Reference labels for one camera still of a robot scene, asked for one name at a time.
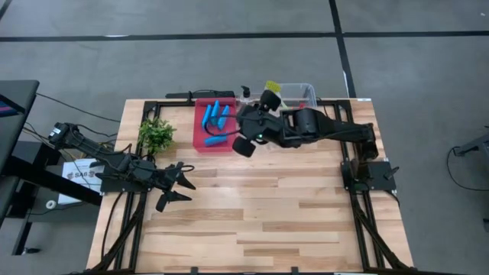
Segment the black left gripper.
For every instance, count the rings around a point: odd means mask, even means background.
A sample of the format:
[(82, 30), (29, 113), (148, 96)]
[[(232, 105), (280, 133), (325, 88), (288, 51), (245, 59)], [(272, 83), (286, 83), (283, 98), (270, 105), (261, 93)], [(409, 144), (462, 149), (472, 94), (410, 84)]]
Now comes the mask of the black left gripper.
[(175, 184), (186, 187), (188, 189), (196, 188), (185, 177), (182, 172), (182, 168), (183, 162), (178, 162), (176, 165), (172, 164), (165, 170), (161, 170), (157, 173), (158, 180), (155, 187), (163, 192), (156, 204), (156, 210), (158, 212), (162, 212), (165, 209), (166, 205), (170, 202), (192, 200), (190, 197), (173, 190)]

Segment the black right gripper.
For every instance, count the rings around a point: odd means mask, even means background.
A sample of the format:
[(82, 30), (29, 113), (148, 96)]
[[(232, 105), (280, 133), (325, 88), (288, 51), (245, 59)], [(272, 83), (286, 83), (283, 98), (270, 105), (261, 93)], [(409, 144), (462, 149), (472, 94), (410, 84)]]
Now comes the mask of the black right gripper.
[(265, 90), (259, 103), (240, 108), (236, 115), (240, 135), (235, 138), (232, 145), (237, 154), (251, 157), (256, 149), (253, 141), (258, 144), (280, 144), (283, 125), (278, 117), (269, 112), (276, 111), (280, 103), (281, 99), (274, 92)]

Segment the clear plastic pump bottle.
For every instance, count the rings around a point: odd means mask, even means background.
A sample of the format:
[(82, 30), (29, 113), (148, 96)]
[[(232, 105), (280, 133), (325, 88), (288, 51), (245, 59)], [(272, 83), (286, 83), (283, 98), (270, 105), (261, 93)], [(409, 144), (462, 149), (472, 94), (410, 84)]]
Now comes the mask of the clear plastic pump bottle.
[(238, 98), (240, 106), (253, 106), (254, 105), (254, 98), (251, 95), (251, 90), (247, 86), (241, 86), (242, 93)]

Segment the blue cellulose sponge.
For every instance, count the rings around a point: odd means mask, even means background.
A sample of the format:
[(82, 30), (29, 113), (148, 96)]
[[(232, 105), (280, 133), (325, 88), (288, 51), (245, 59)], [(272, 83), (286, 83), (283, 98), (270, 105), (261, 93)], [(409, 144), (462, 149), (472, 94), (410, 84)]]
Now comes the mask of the blue cellulose sponge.
[(201, 127), (202, 129), (204, 129), (208, 123), (208, 120), (209, 120), (209, 116), (211, 115), (212, 113), (212, 110), (213, 110), (213, 107), (211, 105), (207, 105), (206, 106), (206, 110), (204, 112), (204, 115), (202, 117), (202, 121), (201, 121)]
[(227, 134), (217, 134), (214, 136), (209, 136), (204, 140), (205, 147), (221, 146), (226, 144), (228, 139)]
[(210, 116), (209, 116), (209, 123), (210, 125), (215, 126), (217, 124), (218, 116), (219, 116), (219, 109), (220, 109), (220, 103), (219, 100), (215, 100), (214, 105), (212, 107)]
[(228, 114), (229, 114), (229, 111), (230, 111), (230, 108), (229, 108), (228, 105), (226, 105), (223, 108), (222, 113), (218, 117), (217, 126), (218, 126), (218, 129), (219, 130), (223, 130), (224, 129), (225, 123), (226, 123), (226, 120), (227, 120), (227, 117), (228, 117)]

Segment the yellow-green dish brush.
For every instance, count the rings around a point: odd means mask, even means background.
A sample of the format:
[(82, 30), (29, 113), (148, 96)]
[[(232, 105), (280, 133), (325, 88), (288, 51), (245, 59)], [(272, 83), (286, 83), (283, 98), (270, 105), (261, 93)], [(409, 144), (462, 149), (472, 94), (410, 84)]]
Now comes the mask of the yellow-green dish brush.
[(284, 100), (282, 99), (282, 95), (280, 94), (281, 88), (282, 88), (281, 84), (279, 84), (278, 82), (274, 82), (272, 80), (266, 81), (265, 86), (264, 86), (265, 90), (270, 90), (276, 96), (278, 96), (279, 99), (281, 100), (280, 106), (282, 108), (286, 108), (287, 105), (285, 104)]

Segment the clear plastic bin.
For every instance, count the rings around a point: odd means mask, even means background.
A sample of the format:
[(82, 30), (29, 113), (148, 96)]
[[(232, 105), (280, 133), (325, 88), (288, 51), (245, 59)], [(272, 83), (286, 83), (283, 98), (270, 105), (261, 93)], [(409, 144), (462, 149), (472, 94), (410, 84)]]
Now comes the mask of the clear plastic bin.
[(316, 92), (309, 83), (280, 83), (282, 88), (280, 94), (287, 108), (298, 108), (301, 102), (308, 108), (315, 108)]

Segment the black power strip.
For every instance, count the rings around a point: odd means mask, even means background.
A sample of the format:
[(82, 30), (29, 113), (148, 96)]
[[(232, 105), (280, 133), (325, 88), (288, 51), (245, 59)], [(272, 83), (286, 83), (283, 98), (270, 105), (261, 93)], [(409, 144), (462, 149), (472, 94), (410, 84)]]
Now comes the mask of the black power strip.
[(168, 93), (166, 99), (204, 99), (204, 98), (234, 98), (235, 93), (231, 90), (200, 89), (196, 91)]

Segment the green plant in white pot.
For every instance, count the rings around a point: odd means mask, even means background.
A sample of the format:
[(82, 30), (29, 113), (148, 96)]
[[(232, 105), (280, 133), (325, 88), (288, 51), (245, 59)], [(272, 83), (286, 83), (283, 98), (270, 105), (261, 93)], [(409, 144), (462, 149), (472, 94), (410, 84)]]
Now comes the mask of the green plant in white pot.
[(172, 145), (175, 131), (166, 120), (146, 119), (139, 128), (138, 143), (148, 154), (155, 155)]

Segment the pink plastic tray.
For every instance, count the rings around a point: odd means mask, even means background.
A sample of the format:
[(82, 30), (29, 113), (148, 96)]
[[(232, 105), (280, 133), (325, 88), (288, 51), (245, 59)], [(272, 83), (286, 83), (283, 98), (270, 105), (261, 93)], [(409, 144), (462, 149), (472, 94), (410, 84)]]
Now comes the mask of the pink plastic tray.
[[(222, 113), (223, 108), (228, 105), (230, 108), (225, 127), (223, 130), (219, 130), (217, 124), (215, 126), (210, 125), (209, 121), (204, 129), (201, 127), (202, 117), (206, 110), (207, 105), (214, 105), (215, 100), (219, 100), (220, 109), (219, 116)], [(197, 99), (195, 104), (195, 114), (194, 114), (194, 126), (193, 126), (193, 146), (194, 148), (202, 154), (210, 153), (224, 153), (232, 151), (232, 143), (235, 140), (235, 135), (237, 131), (236, 119), (234, 115), (236, 114), (236, 100), (235, 98), (217, 98), (217, 99)], [(214, 136), (217, 134), (227, 134), (228, 139), (226, 144), (221, 146), (205, 147), (204, 140), (209, 136)]]

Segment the white printed paper sheet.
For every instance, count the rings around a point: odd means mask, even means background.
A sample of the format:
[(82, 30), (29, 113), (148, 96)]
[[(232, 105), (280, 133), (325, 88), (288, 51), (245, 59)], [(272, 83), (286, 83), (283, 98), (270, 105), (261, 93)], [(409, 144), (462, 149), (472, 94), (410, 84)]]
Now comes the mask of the white printed paper sheet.
[(102, 180), (99, 176), (104, 171), (103, 164), (96, 164), (95, 158), (85, 158), (65, 162), (62, 165), (60, 190), (57, 203), (69, 205), (86, 202), (100, 205), (102, 201)]

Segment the black side desk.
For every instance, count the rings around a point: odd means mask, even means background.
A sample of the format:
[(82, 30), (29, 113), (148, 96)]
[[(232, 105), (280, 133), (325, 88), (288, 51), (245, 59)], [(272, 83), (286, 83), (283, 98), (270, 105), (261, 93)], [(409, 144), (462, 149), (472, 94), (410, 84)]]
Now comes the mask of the black side desk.
[(60, 158), (62, 154), (40, 142), (18, 140), (36, 98), (37, 80), (0, 80), (0, 227), (18, 208), (13, 218), (23, 224), (18, 233), (13, 255), (37, 253), (25, 247), (31, 230), (30, 220), (39, 188), (58, 193), (60, 190)]

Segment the grey stand leg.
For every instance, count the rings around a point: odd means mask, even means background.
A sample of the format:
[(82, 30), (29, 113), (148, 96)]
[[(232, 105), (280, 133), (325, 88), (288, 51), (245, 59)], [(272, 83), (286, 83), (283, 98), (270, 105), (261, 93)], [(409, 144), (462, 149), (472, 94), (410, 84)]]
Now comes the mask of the grey stand leg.
[(489, 133), (475, 138), (462, 146), (455, 147), (454, 154), (457, 157), (463, 157), (466, 153), (472, 151), (481, 151), (489, 158)]

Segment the black aluminium table frame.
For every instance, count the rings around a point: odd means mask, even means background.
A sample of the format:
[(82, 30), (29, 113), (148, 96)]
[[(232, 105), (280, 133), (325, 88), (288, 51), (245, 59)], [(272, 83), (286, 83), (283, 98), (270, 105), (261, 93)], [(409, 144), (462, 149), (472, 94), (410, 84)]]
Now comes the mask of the black aluminium table frame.
[(134, 144), (144, 115), (154, 109), (175, 127), (173, 145), (158, 154), (159, 167), (193, 166), (182, 189), (185, 202), (155, 208), (147, 196), (140, 238), (128, 239), (123, 267), (138, 273), (360, 271), (375, 266), (371, 240), (358, 243), (351, 197), (341, 162), (350, 144), (324, 140), (297, 149), (267, 144), (252, 157), (202, 153), (193, 147), (194, 107), (169, 99), (129, 99), (117, 148)]

